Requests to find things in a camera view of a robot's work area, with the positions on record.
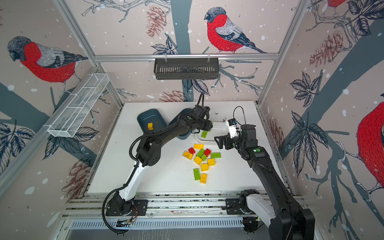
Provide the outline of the yellow arched lego brick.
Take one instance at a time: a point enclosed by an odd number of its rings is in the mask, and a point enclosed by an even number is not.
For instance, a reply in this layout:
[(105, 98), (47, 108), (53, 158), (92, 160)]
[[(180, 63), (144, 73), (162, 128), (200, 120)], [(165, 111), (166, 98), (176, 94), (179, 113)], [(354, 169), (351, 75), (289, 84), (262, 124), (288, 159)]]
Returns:
[(183, 156), (189, 160), (193, 158), (193, 154), (191, 154), (189, 151), (184, 151)]

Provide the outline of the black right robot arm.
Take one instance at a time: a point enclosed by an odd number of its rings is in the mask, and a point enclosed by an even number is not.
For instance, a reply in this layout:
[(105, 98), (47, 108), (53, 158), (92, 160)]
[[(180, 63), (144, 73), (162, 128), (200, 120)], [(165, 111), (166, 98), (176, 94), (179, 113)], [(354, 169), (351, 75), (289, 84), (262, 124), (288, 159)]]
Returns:
[(258, 144), (256, 127), (242, 125), (238, 131), (229, 127), (225, 136), (215, 137), (220, 149), (235, 148), (250, 168), (257, 174), (270, 199), (267, 203), (260, 192), (249, 189), (241, 191), (238, 199), (226, 199), (228, 215), (245, 215), (245, 231), (256, 231), (257, 217), (268, 227), (272, 240), (313, 240), (315, 238), (315, 217), (311, 210), (303, 209), (288, 191), (277, 174), (267, 150)]

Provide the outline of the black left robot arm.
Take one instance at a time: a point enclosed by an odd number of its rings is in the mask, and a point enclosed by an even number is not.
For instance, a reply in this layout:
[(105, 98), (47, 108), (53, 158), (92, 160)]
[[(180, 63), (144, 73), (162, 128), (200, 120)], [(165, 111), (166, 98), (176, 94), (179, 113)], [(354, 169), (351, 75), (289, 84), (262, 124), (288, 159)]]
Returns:
[(210, 108), (196, 105), (186, 113), (179, 114), (176, 122), (156, 131), (144, 134), (131, 144), (129, 156), (136, 163), (127, 181), (110, 191), (102, 205), (102, 216), (128, 216), (135, 208), (134, 199), (139, 185), (148, 169), (161, 159), (162, 147), (179, 135), (197, 131), (209, 131), (213, 124)]

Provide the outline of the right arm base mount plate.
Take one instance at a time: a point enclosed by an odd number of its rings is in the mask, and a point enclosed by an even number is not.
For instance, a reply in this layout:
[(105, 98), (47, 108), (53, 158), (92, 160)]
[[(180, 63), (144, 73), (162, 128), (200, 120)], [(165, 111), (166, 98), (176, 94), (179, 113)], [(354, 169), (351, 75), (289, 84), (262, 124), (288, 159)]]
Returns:
[(225, 199), (227, 215), (271, 214), (271, 207), (262, 197), (248, 196), (243, 199)]

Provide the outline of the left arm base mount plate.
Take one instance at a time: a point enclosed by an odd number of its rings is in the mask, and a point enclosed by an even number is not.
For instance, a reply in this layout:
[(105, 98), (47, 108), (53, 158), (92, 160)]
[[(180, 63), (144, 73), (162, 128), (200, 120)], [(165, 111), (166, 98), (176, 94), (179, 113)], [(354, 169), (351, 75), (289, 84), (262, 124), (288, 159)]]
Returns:
[(110, 200), (106, 207), (106, 216), (145, 216), (148, 208), (148, 200), (130, 200), (127, 202), (120, 200)]

